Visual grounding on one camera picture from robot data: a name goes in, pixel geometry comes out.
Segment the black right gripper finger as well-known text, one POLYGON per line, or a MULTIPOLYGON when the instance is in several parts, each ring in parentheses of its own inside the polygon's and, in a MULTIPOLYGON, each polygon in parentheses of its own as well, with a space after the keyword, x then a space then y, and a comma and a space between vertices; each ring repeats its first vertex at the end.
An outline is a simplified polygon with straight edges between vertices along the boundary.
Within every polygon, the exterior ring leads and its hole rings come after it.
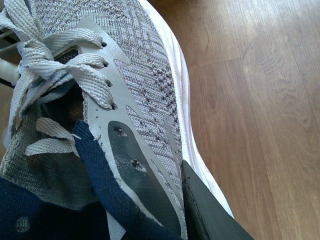
POLYGON ((187 161, 181 163, 185 221, 189 240, 252 240, 222 207, 187 161))

